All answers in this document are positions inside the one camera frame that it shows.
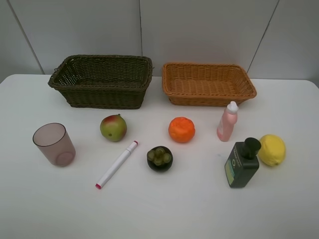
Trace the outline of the white marker pink caps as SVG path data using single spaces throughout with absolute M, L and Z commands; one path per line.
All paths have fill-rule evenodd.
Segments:
M 138 142 L 133 141 L 129 147 L 127 147 L 124 152 L 115 160 L 112 166 L 106 171 L 106 173 L 98 180 L 95 187 L 101 190 L 104 185 L 113 177 L 113 175 L 118 171 L 118 169 L 123 165 L 123 163 L 130 157 L 132 152 L 137 148 Z

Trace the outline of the dark green pump bottle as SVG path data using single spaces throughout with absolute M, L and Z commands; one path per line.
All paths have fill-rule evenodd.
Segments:
M 234 144 L 224 166 L 230 188 L 244 188 L 252 179 L 260 166 L 257 157 L 260 149 L 260 141 L 253 137 Z

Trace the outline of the dark brown wicker basket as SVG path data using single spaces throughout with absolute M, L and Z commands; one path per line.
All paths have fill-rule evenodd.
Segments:
M 72 55 L 51 75 L 48 85 L 74 108 L 139 109 L 152 80 L 145 56 Z

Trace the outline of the orange wicker basket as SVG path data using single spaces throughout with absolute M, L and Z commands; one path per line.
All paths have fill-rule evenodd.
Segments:
M 257 95 L 246 71 L 235 64 L 166 63 L 162 89 L 179 106 L 225 107 Z

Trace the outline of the translucent pink plastic cup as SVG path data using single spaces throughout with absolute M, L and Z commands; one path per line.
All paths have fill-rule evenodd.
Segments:
M 75 158 L 75 147 L 65 126 L 60 123 L 43 125 L 34 133 L 32 141 L 54 166 L 65 167 Z

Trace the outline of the orange tangerine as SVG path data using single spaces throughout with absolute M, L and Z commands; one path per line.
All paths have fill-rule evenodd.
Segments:
M 170 122 L 168 133 L 173 141 L 187 143 L 195 136 L 195 125 L 188 118 L 176 117 Z

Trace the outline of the green red mango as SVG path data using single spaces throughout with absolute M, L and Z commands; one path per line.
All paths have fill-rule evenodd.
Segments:
M 127 133 L 126 121 L 120 114 L 108 116 L 101 121 L 100 132 L 109 141 L 120 141 Z

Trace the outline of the yellow lemon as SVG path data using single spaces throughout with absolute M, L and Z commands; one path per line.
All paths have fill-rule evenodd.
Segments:
M 261 149 L 259 159 L 268 166 L 274 167 L 281 164 L 286 157 L 284 141 L 277 135 L 267 134 L 260 138 Z

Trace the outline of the dark purple mangosteen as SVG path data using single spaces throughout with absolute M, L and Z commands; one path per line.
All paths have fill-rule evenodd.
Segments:
M 157 146 L 147 152 L 148 166 L 156 172 L 168 171 L 173 163 L 173 154 L 165 146 Z

